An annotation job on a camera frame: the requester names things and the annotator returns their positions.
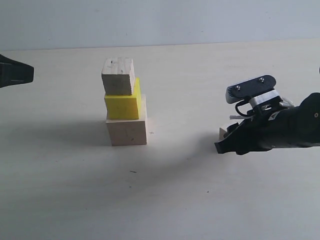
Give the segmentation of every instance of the robotic arm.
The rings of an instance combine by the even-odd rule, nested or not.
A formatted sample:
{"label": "robotic arm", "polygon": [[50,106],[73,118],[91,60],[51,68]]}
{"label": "robotic arm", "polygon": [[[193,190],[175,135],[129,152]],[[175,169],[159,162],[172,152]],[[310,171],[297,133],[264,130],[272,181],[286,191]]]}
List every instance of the robotic arm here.
{"label": "robotic arm", "polygon": [[[263,75],[226,89],[227,103],[236,103],[243,121],[230,125],[223,140],[215,142],[219,154],[320,146],[320,93],[314,92],[294,106],[278,94],[275,85],[273,76]],[[252,109],[240,112],[239,106],[246,104]]]}
{"label": "robotic arm", "polygon": [[34,68],[0,54],[0,88],[28,84],[34,80]]}

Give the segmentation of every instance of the small wooden cube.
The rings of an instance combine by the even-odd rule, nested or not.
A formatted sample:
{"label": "small wooden cube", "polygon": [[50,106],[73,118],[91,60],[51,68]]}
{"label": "small wooden cube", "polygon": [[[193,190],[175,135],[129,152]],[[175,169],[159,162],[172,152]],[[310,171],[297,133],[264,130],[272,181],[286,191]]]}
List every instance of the small wooden cube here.
{"label": "small wooden cube", "polygon": [[142,95],[141,115],[136,120],[113,120],[106,118],[112,146],[130,146],[147,144],[147,104]]}
{"label": "small wooden cube", "polygon": [[136,81],[133,59],[107,58],[101,77],[106,95],[132,95]]}
{"label": "small wooden cube", "polygon": [[109,119],[139,119],[141,111],[140,79],[136,78],[132,95],[105,95],[104,102]]}

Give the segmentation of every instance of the white wall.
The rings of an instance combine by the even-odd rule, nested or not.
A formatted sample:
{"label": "white wall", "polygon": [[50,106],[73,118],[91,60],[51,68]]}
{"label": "white wall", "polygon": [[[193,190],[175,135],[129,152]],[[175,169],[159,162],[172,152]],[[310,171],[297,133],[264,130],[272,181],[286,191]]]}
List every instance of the white wall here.
{"label": "white wall", "polygon": [[319,0],[4,0],[0,51],[320,37]]}

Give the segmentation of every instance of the white table surface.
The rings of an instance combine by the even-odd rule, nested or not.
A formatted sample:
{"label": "white table surface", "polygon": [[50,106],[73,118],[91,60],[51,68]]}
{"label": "white table surface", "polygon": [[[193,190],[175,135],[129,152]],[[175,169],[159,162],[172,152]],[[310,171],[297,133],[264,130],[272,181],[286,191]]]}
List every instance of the white table surface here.
{"label": "white table surface", "polygon": [[[0,89],[1,240],[319,239],[320,148],[214,148],[228,85],[270,74],[297,105],[320,91],[319,39],[2,54],[35,77]],[[134,60],[148,145],[109,146],[107,57]]]}

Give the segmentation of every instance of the stacked blocks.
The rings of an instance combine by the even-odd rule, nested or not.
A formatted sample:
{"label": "stacked blocks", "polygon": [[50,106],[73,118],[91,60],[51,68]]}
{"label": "stacked blocks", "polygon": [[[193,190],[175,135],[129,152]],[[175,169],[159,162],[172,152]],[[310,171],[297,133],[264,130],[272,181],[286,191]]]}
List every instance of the stacked blocks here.
{"label": "stacked blocks", "polygon": [[147,144],[147,104],[131,58],[107,58],[102,69],[106,125],[113,146]]}

